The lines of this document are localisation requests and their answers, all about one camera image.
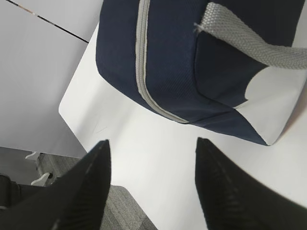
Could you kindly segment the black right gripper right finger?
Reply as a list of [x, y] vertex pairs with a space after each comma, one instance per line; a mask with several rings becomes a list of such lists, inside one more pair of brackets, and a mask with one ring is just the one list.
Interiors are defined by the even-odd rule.
[[197, 139], [195, 185], [210, 230], [305, 230], [307, 209], [266, 187], [210, 140]]

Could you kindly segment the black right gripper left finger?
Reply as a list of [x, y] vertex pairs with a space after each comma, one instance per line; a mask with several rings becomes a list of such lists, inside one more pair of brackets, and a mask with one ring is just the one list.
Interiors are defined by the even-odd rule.
[[98, 142], [53, 184], [22, 185], [0, 176], [2, 230], [98, 230], [111, 181], [108, 140]]

